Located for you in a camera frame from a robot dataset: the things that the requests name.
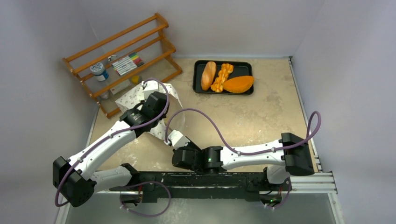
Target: beige tabletop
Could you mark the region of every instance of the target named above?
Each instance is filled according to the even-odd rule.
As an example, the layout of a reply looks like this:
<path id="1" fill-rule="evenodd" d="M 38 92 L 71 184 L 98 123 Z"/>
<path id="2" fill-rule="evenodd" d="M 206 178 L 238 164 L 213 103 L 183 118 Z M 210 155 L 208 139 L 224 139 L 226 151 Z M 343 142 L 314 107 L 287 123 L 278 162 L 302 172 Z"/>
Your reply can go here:
<path id="1" fill-rule="evenodd" d="M 304 116 L 287 59 L 224 59 L 244 61 L 252 65 L 255 90 L 250 96 L 195 93 L 192 78 L 197 60 L 199 59 L 175 59 L 183 73 L 169 83 L 175 87 L 183 108 L 196 108 L 205 112 L 217 124 L 228 144 L 233 147 L 262 144 L 281 138 L 283 132 L 305 137 Z M 161 79 L 170 74 L 171 69 L 164 60 L 140 75 L 143 79 Z M 120 115 L 107 119 L 99 111 L 91 142 L 108 131 Z M 185 112 L 185 117 L 183 134 L 200 148 L 224 145 L 205 117 L 196 112 Z M 139 171 L 185 171 L 172 166 L 172 155 L 171 147 L 145 133 L 118 150 L 99 169 L 106 170 L 129 163 Z M 230 171 L 260 172 L 264 167 L 265 165 L 245 166 Z"/>

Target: wooden rack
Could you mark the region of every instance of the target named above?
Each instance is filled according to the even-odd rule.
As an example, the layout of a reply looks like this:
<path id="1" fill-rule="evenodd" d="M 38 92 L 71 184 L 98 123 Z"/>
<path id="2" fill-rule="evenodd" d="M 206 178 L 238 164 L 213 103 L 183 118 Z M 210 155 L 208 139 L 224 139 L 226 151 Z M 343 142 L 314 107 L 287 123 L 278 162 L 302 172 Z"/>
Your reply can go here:
<path id="1" fill-rule="evenodd" d="M 156 22 L 157 22 L 157 27 L 156 27 L 156 28 L 154 28 L 154 29 L 152 29 L 152 30 L 150 30 L 150 31 L 148 31 L 148 32 L 146 32 L 146 33 L 144 33 L 144 34 L 138 36 L 137 38 L 134 38 L 133 40 L 128 41 L 128 42 L 125 43 L 125 44 L 122 44 L 121 46 L 119 46 L 119 47 L 117 47 L 117 48 L 115 48 L 115 49 L 113 49 L 113 50 L 111 50 L 111 51 L 109 51 L 109 52 L 103 54 L 102 56 L 100 56 L 100 57 L 98 57 L 98 58 L 93 59 L 92 61 L 90 61 L 90 62 L 88 62 L 88 63 L 86 63 L 86 64 L 84 64 L 84 65 L 82 65 L 82 66 L 80 66 L 80 67 L 78 67 L 78 68 L 76 68 L 76 69 L 73 68 L 73 67 L 70 65 L 70 62 L 71 62 L 71 61 L 76 60 L 77 58 L 79 58 L 79 57 L 81 57 L 81 56 L 83 56 L 83 55 L 85 55 L 85 54 L 87 54 L 87 53 L 89 53 L 89 52 L 91 52 L 91 51 L 97 49 L 98 47 L 103 46 L 104 44 L 107 44 L 107 43 L 109 43 L 109 42 L 111 42 L 111 41 L 113 41 L 113 40 L 119 38 L 120 36 L 125 35 L 125 34 L 131 32 L 132 30 L 135 30 L 135 29 L 137 29 L 137 28 L 139 28 L 139 27 L 141 27 L 141 26 L 143 26 L 143 25 L 145 25 L 145 24 L 147 24 L 147 23 L 149 23 L 149 22 L 151 22 L 151 21 L 153 21 L 153 20 L 156 20 Z M 166 78 L 164 78 L 164 79 L 162 80 L 162 82 L 167 82 L 167 81 L 169 81 L 170 79 L 172 79 L 172 78 L 174 78 L 175 76 L 177 76 L 178 74 L 182 73 L 182 68 L 181 68 L 181 67 L 173 60 L 173 58 L 171 57 L 171 54 L 174 53 L 174 52 L 176 52 L 176 48 L 175 48 L 175 46 L 165 37 L 165 34 L 164 34 L 164 32 L 163 32 L 163 29 L 165 29 L 165 28 L 167 28 L 167 27 L 168 27 L 168 22 L 167 22 L 159 13 L 155 13 L 155 15 L 151 16 L 150 18 L 147 18 L 147 19 L 145 19 L 145 20 L 143 20 L 143 21 L 141 21 L 141 22 L 139 22 L 139 23 L 137 23 L 137 24 L 135 24 L 135 25 L 133 25 L 133 26 L 131 26 L 131 27 L 129 27 L 129 28 L 127 28 L 127 29 L 125 29 L 125 30 L 119 32 L 119 33 L 117 33 L 117 34 L 114 34 L 113 36 L 110 36 L 110 37 L 108 37 L 108 38 L 106 38 L 106 39 L 104 39 L 104 40 L 102 40 L 102 41 L 100 41 L 100 42 L 98 42 L 98 43 L 96 43 L 96 44 L 94 44 L 94 45 L 92 45 L 92 46 L 90 46 L 90 47 L 88 47 L 88 48 L 86 48 L 86 49 L 84 49 L 84 50 L 82 50 L 82 51 L 80 51 L 80 52 L 78 52 L 78 53 L 72 55 L 72 56 L 70 56 L 70 57 L 63 58 L 63 61 L 65 62 L 66 66 L 68 67 L 68 69 L 70 70 L 70 72 L 71 72 L 75 77 L 77 77 L 77 79 L 78 79 L 78 80 L 80 81 L 80 83 L 83 85 L 83 87 L 85 88 L 85 90 L 87 91 L 87 93 L 89 94 L 89 96 L 90 96 L 92 99 L 94 99 L 94 100 L 96 101 L 96 103 L 99 105 L 99 107 L 101 108 L 101 110 L 103 111 L 103 113 L 106 115 L 106 117 L 107 117 L 107 118 L 110 118 L 110 117 L 112 117 L 113 115 L 115 115 L 115 114 L 117 114 L 118 112 L 120 112 L 120 109 L 117 108 L 117 109 L 115 109 L 115 110 L 113 110 L 113 111 L 111 111 L 111 112 L 108 113 L 108 112 L 104 109 L 103 105 L 102 105 L 102 104 L 99 102 L 99 100 L 98 100 L 98 97 L 99 97 L 102 93 L 104 93 L 104 92 L 110 90 L 111 88 L 115 87 L 116 85 L 120 84 L 121 82 L 123 82 L 123 81 L 125 81 L 125 80 L 131 78 L 132 76 L 138 74 L 139 72 L 145 70 L 146 68 L 152 66 L 153 64 L 159 62 L 161 59 L 164 59 L 164 58 L 176 69 L 176 71 L 175 71 L 174 73 L 172 73 L 171 75 L 167 76 Z M 109 56 L 114 55 L 114 54 L 116 54 L 117 52 L 119 52 L 119 51 L 121 51 L 121 50 L 123 50 L 123 49 L 125 49 L 125 48 L 127 48 L 127 47 L 129 47 L 129 46 L 131 46 L 132 44 L 135 44 L 135 43 L 137 43 L 138 41 L 141 41 L 141 40 L 143 40 L 144 38 L 146 38 L 146 37 L 148 37 L 148 36 L 150 36 L 150 35 L 152 35 L 152 34 L 155 34 L 155 33 L 158 33 L 158 37 L 157 37 L 157 38 L 155 38 L 155 39 L 153 39 L 153 40 L 151 40 L 151 41 L 149 41 L 149 42 L 143 44 L 142 46 L 140 46 L 140 47 L 138 47 L 138 48 L 132 50 L 131 52 L 129 52 L 129 53 L 127 53 L 127 54 L 125 54 L 125 55 L 119 57 L 118 59 L 112 61 L 112 63 L 114 63 L 114 62 L 116 62 L 116 61 L 122 59 L 123 57 L 125 57 L 125 56 L 127 56 L 127 55 L 129 55 L 129 54 L 131 54 L 131 53 L 133 53 L 133 52 L 139 52 L 139 51 L 141 51 L 141 50 L 147 48 L 148 46 L 150 46 L 150 45 L 152 45 L 152 44 L 154 44 L 154 43 L 156 43 L 156 42 L 158 42 L 158 41 L 161 43 L 162 54 L 161 54 L 160 56 L 154 58 L 153 60 L 149 61 L 149 62 L 145 62 L 142 66 L 140 66 L 140 67 L 138 67 L 138 68 L 136 68 L 136 69 L 130 71 L 129 73 L 127 73 L 127 74 L 121 76 L 117 81 L 115 81 L 115 82 L 109 84 L 108 86 L 104 87 L 103 89 L 101 89 L 101 90 L 99 90 L 99 91 L 97 91 L 97 92 L 92 92 L 92 91 L 88 88 L 88 86 L 86 85 L 85 81 L 87 81 L 88 79 L 94 77 L 94 75 L 93 75 L 92 73 L 90 73 L 90 74 L 88 74 L 88 75 L 86 75 L 86 76 L 83 76 L 83 77 L 81 77 L 81 76 L 79 75 L 80 72 L 84 71 L 85 69 L 90 68 L 92 65 L 94 65 L 94 64 L 96 64 L 96 63 L 98 63 L 98 62 L 101 62 L 101 61 L 107 59 Z M 106 68 L 106 69 L 108 69 L 108 68 L 110 68 L 110 67 L 111 67 L 111 63 L 108 63 L 108 64 L 105 65 L 105 68 Z"/>

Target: pack of markers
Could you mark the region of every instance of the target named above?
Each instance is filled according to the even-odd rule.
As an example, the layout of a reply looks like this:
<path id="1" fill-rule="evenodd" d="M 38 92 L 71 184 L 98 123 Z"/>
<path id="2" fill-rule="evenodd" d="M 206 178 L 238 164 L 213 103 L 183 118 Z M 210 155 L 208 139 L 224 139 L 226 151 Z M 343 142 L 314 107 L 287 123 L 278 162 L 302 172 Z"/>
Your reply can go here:
<path id="1" fill-rule="evenodd" d="M 134 52 L 112 63 L 112 67 L 120 76 L 122 76 L 132 71 L 133 69 L 142 66 L 143 64 L 143 60 L 137 55 L 137 53 Z"/>

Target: baking tray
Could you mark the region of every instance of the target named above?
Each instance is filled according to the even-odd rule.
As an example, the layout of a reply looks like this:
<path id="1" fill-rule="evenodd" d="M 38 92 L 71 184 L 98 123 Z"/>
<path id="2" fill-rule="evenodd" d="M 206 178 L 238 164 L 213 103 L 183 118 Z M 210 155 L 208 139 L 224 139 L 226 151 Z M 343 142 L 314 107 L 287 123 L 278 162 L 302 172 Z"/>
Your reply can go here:
<path id="1" fill-rule="evenodd" d="M 206 91 L 202 90 L 201 88 L 201 77 L 202 73 L 204 72 L 206 63 L 208 62 L 215 62 L 216 63 L 216 74 L 214 76 L 213 81 L 216 77 L 219 76 L 219 71 L 221 69 L 221 65 L 224 63 L 232 64 L 234 66 L 233 72 L 228 76 L 228 79 L 235 78 L 238 76 L 253 76 L 252 73 L 252 66 L 247 62 L 227 62 L 227 61 L 207 61 L 207 60 L 199 60 L 195 62 L 194 65 L 194 78 L 192 82 L 192 89 L 196 93 L 207 93 L 207 94 L 228 94 L 228 95 L 250 95 L 254 91 L 254 84 L 250 89 L 243 93 L 231 93 L 226 90 L 222 92 L 214 92 L 210 88 Z"/>

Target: bread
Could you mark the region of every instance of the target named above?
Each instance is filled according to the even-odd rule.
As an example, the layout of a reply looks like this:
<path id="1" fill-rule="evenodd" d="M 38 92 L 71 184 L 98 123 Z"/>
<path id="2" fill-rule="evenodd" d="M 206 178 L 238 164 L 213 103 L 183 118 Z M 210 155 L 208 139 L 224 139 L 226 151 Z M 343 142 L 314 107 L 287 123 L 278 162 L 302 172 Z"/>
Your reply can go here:
<path id="1" fill-rule="evenodd" d="M 223 88 L 232 93 L 243 93 L 252 87 L 255 78 L 253 76 L 239 76 L 231 78 L 223 83 Z"/>
<path id="2" fill-rule="evenodd" d="M 202 90 L 206 91 L 210 88 L 215 74 L 216 74 L 216 63 L 215 62 L 206 63 L 204 72 L 202 72 L 202 77 L 201 77 Z"/>
<path id="3" fill-rule="evenodd" d="M 223 91 L 223 83 L 227 81 L 228 75 L 232 73 L 234 70 L 234 66 L 231 64 L 222 64 L 221 70 L 219 71 L 219 77 L 217 77 L 214 83 L 211 85 L 211 90 L 214 92 L 222 92 Z"/>

